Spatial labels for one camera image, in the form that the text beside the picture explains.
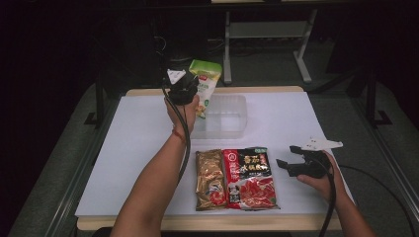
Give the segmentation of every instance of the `dark background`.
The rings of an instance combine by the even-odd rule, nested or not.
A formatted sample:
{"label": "dark background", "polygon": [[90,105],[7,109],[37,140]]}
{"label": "dark background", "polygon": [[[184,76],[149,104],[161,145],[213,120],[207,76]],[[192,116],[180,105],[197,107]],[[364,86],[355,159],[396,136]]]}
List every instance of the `dark background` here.
{"label": "dark background", "polygon": [[[84,11],[117,3],[0,2],[0,236],[9,232],[75,106],[98,75],[115,97],[129,88],[158,86],[161,63],[167,58],[154,53],[150,15],[109,18]],[[419,127],[417,9],[414,1],[368,4],[351,11],[322,9],[312,39],[336,41],[330,72],[345,72],[357,65],[372,68]],[[183,13],[182,18],[169,14],[162,19],[160,30],[175,27],[184,33],[200,26],[200,36],[192,39],[166,31],[168,40],[179,43],[172,50],[188,49],[184,45],[191,41],[204,48],[200,43],[206,38],[223,37],[223,31],[218,30],[222,14],[218,12],[217,20],[214,15],[211,20],[199,15],[200,21],[194,21],[196,13]],[[191,19],[196,25],[185,28]],[[208,31],[203,33],[202,26]],[[196,53],[193,56],[205,56],[204,51],[191,51]]]}

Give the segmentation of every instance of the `black robotic gripper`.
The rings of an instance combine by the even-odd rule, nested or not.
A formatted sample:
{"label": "black robotic gripper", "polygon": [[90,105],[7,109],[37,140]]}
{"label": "black robotic gripper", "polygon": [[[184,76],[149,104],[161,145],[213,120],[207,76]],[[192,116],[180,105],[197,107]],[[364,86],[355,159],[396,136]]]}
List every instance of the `black robotic gripper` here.
{"label": "black robotic gripper", "polygon": [[177,106],[190,104],[198,92],[198,77],[188,80],[186,76],[170,86],[169,98]]}
{"label": "black robotic gripper", "polygon": [[328,173],[331,164],[327,155],[322,151],[301,150],[298,146],[290,146],[290,151],[302,155],[302,158],[305,160],[301,164],[289,164],[288,162],[277,159],[278,166],[286,169],[290,177],[307,175],[320,179]]}

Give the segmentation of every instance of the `food packet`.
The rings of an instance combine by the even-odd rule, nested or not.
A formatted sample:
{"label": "food packet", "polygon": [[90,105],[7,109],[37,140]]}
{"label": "food packet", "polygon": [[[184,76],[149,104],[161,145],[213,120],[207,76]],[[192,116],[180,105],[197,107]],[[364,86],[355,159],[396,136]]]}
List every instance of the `food packet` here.
{"label": "food packet", "polygon": [[210,104],[210,96],[215,89],[216,82],[221,77],[221,65],[214,62],[193,60],[189,71],[198,77],[199,85],[197,95],[200,96],[200,103],[197,107],[197,116],[205,119],[205,111]]}
{"label": "food packet", "polygon": [[228,208],[279,208],[266,148],[225,149],[222,154]]}
{"label": "food packet", "polygon": [[196,210],[225,208],[224,174],[220,149],[197,151]]}

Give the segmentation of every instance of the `table edge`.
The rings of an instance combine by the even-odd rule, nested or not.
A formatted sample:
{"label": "table edge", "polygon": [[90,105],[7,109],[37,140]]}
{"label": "table edge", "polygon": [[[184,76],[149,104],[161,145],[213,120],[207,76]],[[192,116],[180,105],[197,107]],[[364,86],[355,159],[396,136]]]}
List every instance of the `table edge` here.
{"label": "table edge", "polygon": [[[270,93],[270,92],[304,92],[299,86],[278,87],[216,87],[215,93]],[[156,96],[162,95],[161,89],[132,89],[126,96]]]}
{"label": "table edge", "polygon": [[[165,215],[161,230],[166,231],[316,231],[320,230],[325,214],[268,215]],[[79,217],[77,228],[97,230],[112,227],[115,216]],[[330,219],[329,230],[341,230],[336,213]]]}

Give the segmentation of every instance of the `forearm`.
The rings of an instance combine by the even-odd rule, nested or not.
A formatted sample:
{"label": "forearm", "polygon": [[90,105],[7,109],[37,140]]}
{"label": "forearm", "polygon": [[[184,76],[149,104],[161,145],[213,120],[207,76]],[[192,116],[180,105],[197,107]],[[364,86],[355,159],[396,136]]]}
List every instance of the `forearm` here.
{"label": "forearm", "polygon": [[347,195],[338,197],[336,211],[345,237],[376,236],[358,208]]}
{"label": "forearm", "polygon": [[177,187],[185,147],[179,137],[171,134],[144,167],[120,211],[115,236],[146,234],[144,226],[152,232],[144,236],[159,233],[161,219]]}

